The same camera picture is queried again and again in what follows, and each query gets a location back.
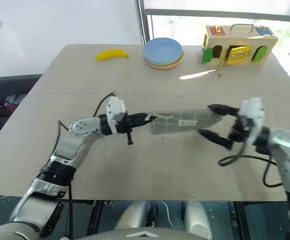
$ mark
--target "tabletop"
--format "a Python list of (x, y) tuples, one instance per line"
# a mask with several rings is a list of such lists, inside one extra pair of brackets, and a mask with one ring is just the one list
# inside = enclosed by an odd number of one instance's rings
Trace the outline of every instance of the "tabletop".
[[(108, 48), (123, 48), (129, 58), (96, 61)], [(209, 104), (239, 107), (242, 100), (262, 97), (265, 125), (290, 128), (290, 79), (274, 55), (260, 66), (227, 66), (216, 73), (180, 80), (211, 70), (199, 62), (200, 47), (184, 46), (176, 68), (147, 66), (140, 45), (66, 46), (0, 131), (0, 195), (21, 196), (48, 160), (57, 134), (57, 120), (66, 125), (93, 114), (99, 101), (114, 91), (130, 114), (148, 111), (204, 109)], [(234, 118), (211, 130), (226, 137)], [(282, 187), (265, 188), (265, 163), (242, 159), (228, 167), (217, 160), (235, 153), (196, 131), (151, 134), (151, 126), (127, 136), (97, 141), (75, 174), (73, 197), (90, 200), (280, 201)], [(255, 154), (251, 146), (247, 153)], [(271, 168), (268, 180), (280, 181)]]

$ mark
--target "stack of plates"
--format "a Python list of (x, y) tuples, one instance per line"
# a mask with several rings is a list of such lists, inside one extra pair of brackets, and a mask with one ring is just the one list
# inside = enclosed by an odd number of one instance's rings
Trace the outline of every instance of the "stack of plates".
[(184, 52), (177, 41), (160, 37), (147, 42), (143, 48), (143, 54), (149, 66), (166, 70), (177, 66)]

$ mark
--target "label on knife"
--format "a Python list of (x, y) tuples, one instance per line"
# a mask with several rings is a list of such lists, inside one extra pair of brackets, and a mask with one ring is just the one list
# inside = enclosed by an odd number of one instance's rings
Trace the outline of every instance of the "label on knife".
[(179, 126), (196, 126), (197, 120), (178, 120)]

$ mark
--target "yellow banana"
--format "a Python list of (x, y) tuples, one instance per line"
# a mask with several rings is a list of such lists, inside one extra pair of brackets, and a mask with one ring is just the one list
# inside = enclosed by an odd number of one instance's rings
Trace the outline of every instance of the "yellow banana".
[(95, 59), (96, 60), (106, 60), (108, 58), (113, 58), (113, 57), (126, 57), (128, 58), (128, 54), (123, 50), (119, 48), (112, 48), (108, 49), (106, 51), (100, 52)]

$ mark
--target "table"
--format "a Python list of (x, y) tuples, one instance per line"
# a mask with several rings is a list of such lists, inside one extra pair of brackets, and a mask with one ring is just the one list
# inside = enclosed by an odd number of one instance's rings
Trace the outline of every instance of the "table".
[[(129, 58), (96, 61), (108, 48), (123, 48)], [(57, 134), (57, 120), (69, 125), (89, 117), (107, 93), (114, 91), (128, 112), (201, 109), (209, 104), (239, 107), (262, 97), (265, 124), (290, 128), (290, 79), (271, 54), (264, 65), (227, 66), (215, 73), (180, 80), (207, 70), (199, 63), (199, 46), (184, 46), (176, 68), (147, 66), (140, 45), (66, 46), (0, 131), (0, 195), (21, 196), (48, 160)], [(233, 123), (226, 117), (211, 130), (226, 136)], [(281, 201), (282, 187), (262, 185), (265, 163), (244, 159), (229, 167), (217, 160), (231, 154), (195, 131), (152, 135), (150, 126), (127, 136), (97, 141), (75, 174), (74, 199)], [(236, 144), (233, 153), (239, 149)], [(247, 149), (254, 154), (254, 148)], [(280, 181), (272, 168), (268, 179)]]

